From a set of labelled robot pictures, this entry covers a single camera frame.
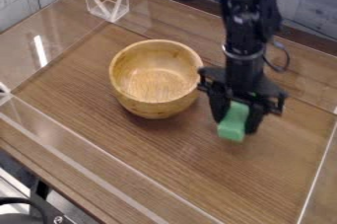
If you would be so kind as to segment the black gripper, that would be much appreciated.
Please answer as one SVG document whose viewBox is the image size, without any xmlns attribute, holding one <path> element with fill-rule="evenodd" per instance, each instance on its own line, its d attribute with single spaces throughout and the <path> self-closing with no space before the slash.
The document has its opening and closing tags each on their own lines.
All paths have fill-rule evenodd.
<svg viewBox="0 0 337 224">
<path fill-rule="evenodd" d="M 224 67 L 200 67 L 197 89 L 208 95 L 212 116 L 220 122 L 231 108 L 231 102 L 249 106 L 245 133 L 257 132 L 268 113 L 281 114 L 287 91 L 267 77 L 259 76 L 252 82 L 240 78 L 231 81 Z"/>
</svg>

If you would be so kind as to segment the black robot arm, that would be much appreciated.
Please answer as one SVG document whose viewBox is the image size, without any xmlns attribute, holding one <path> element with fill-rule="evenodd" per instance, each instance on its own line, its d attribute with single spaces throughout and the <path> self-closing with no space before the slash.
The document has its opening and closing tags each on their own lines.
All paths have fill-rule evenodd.
<svg viewBox="0 0 337 224">
<path fill-rule="evenodd" d="M 209 99 L 215 121 L 237 115 L 243 132 L 253 134 L 264 117 L 283 113 L 287 91 L 268 78 L 268 43 L 281 29 L 277 0 L 216 0 L 225 27 L 223 67 L 201 67 L 197 89 Z"/>
</svg>

